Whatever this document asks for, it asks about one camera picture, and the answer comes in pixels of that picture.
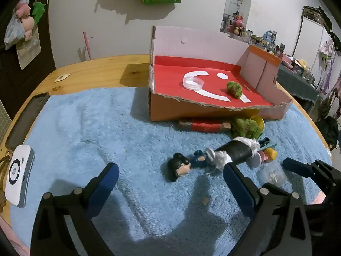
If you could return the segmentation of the small clear plastic container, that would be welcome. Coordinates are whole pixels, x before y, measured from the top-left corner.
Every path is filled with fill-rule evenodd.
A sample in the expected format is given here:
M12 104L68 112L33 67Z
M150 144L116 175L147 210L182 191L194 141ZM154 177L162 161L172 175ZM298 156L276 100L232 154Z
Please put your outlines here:
M280 162L273 161L263 166L259 179L261 183L269 183L276 187L281 187L286 181L287 176Z

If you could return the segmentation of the blonde pink doll figurine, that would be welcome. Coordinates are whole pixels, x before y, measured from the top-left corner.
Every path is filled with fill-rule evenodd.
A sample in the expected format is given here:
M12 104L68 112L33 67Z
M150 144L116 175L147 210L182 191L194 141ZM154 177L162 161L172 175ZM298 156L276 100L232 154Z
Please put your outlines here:
M277 158L278 152L273 148L266 148L265 150L258 151L250 158L249 165L252 168L258 168L261 164L272 162Z

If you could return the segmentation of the black white sushi plush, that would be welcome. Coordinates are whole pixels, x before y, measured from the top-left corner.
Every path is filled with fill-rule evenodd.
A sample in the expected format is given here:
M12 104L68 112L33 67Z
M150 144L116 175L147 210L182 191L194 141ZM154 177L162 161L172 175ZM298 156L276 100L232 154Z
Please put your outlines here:
M214 151L213 164L221 172L227 164L241 164L252 158L260 149L255 139L237 136Z

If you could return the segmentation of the black-haired blue figurine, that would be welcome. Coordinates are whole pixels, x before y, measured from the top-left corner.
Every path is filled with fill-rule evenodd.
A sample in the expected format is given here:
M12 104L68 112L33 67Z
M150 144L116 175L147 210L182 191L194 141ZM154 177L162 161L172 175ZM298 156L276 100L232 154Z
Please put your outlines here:
M204 169L206 171L216 169L210 162L208 154L202 150L195 151L190 158L181 153L175 153L167 162L166 167L168 179L171 182L176 182L178 178L186 176L191 169Z

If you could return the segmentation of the teal plastic clip toy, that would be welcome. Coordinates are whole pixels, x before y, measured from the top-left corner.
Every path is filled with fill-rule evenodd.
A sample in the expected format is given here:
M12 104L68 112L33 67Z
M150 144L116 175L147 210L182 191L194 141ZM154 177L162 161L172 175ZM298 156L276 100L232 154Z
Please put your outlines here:
M269 137L260 139L258 143L260 144L259 151L264 151L267 148L275 148L277 146L277 143L272 142Z

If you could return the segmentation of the green lettuce toy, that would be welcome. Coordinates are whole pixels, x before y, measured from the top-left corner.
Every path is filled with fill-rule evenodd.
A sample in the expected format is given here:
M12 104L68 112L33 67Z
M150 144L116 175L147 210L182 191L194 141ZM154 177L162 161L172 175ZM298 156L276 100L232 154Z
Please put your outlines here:
M258 139L263 129L255 120L248 118L236 118L231 123L231 131L234 137Z

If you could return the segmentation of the white square gadget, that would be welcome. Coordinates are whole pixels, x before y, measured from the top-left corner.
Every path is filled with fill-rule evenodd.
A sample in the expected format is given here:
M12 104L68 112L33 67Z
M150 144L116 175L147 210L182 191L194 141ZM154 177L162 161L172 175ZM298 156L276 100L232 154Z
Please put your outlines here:
M17 146L12 155L6 177L5 197L14 206L25 206L27 186L31 172L34 150L28 145Z

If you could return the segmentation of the dark cluttered side table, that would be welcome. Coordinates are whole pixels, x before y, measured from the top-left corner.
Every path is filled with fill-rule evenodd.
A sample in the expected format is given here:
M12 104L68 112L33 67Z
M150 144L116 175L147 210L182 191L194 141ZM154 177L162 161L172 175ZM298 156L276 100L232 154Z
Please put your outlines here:
M318 100L318 91L308 82L281 64L276 81L295 98L307 113L311 112Z

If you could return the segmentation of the light blue fluffy towel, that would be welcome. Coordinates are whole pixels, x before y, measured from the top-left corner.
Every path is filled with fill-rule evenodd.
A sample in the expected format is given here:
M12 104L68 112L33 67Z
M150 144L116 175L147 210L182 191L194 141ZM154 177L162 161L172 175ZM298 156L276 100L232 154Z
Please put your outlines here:
M166 163L230 137L152 122L147 101L147 89L127 87L50 97L26 140L35 151L26 204L10 210L24 244L44 193L69 194L114 162L118 182L93 224L115 255L229 254L249 220L223 175L193 169L171 183Z

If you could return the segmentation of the red thread wooden spool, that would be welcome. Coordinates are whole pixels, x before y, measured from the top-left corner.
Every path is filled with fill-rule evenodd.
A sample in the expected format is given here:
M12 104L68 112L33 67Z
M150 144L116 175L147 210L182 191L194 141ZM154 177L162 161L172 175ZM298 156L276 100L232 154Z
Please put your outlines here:
M227 132L231 129L231 123L229 121L221 120L179 120L178 126L181 129L195 132Z

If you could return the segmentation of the black phone on table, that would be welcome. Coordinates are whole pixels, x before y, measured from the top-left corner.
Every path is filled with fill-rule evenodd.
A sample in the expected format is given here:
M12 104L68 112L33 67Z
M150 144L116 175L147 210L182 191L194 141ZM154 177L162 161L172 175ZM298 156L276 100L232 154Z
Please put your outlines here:
M29 133L29 130L41 112L45 104L50 98L49 93L41 93L33 96L19 118L11 129L9 136L5 142L5 147L14 150L17 146L22 145Z

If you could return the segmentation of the cardboard box red interior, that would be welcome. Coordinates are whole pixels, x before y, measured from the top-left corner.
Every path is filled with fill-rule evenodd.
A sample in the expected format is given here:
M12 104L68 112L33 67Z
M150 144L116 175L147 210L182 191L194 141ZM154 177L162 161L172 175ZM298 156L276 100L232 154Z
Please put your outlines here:
M153 121L261 116L280 120L292 99L276 86L280 59L253 45L189 28L155 26L149 66L149 115ZM184 76L204 81L199 91ZM227 83L238 82L235 99Z

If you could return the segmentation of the pink plush on shelf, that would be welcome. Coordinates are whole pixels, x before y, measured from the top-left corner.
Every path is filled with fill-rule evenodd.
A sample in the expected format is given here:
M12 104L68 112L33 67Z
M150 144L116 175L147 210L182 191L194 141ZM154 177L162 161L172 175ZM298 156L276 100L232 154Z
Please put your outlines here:
M243 36L246 32L243 16L235 16L233 22L227 27L227 32L234 35Z

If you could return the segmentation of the green plush hanging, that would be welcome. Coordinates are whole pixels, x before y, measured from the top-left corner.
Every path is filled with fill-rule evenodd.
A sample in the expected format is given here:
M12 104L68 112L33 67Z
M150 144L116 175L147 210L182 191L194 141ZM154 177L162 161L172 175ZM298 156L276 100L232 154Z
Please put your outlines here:
M42 18L43 14L45 13L45 7L46 4L45 3L41 3L41 2L34 2L33 3L33 19L35 21L35 25L38 24L38 22L40 21L40 19Z

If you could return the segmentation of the white cabinet with black frame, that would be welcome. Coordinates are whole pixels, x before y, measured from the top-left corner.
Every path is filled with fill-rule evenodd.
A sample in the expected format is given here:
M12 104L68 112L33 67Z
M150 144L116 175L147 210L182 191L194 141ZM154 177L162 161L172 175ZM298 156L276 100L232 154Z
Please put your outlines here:
M321 7L303 6L298 38L292 56L304 60L311 68L317 58L324 36L329 35L333 25Z

